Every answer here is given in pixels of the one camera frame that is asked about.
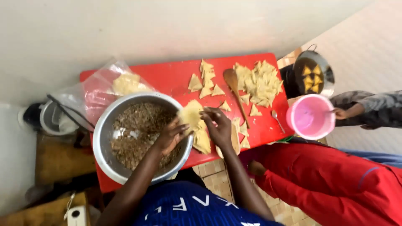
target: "pink plastic cup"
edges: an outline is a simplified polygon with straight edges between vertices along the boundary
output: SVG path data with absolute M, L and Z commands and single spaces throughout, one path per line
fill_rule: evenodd
M 309 94 L 289 107 L 286 122 L 304 139 L 321 139 L 335 128 L 335 114 L 331 113 L 333 109 L 327 98 Z

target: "blue jersey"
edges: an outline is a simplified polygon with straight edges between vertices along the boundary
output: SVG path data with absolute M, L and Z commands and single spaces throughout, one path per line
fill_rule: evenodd
M 157 187 L 141 200 L 133 226 L 281 226 L 250 213 L 210 190 L 177 181 Z

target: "wooden spoon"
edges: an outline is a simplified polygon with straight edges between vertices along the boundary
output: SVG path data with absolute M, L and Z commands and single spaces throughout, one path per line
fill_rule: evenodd
M 224 70 L 224 79 L 225 79 L 226 84 L 228 84 L 228 86 L 232 89 L 232 91 L 236 95 L 237 102 L 239 103 L 240 109 L 242 110 L 243 117 L 246 120 L 247 129 L 250 129 L 250 123 L 248 122 L 247 114 L 246 114 L 246 112 L 244 112 L 242 102 L 240 101 L 236 71 L 231 68 Z

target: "red pants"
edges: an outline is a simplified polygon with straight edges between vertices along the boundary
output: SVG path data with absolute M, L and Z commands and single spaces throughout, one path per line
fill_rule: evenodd
M 402 225 L 401 169 L 316 144 L 263 148 L 258 186 L 319 224 Z

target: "plastic bag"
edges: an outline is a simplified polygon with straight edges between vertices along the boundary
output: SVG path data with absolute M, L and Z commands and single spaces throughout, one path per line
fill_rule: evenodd
M 123 60 L 114 58 L 84 82 L 47 96 L 78 126 L 94 131 L 99 117 L 117 98 L 143 91 L 155 89 Z

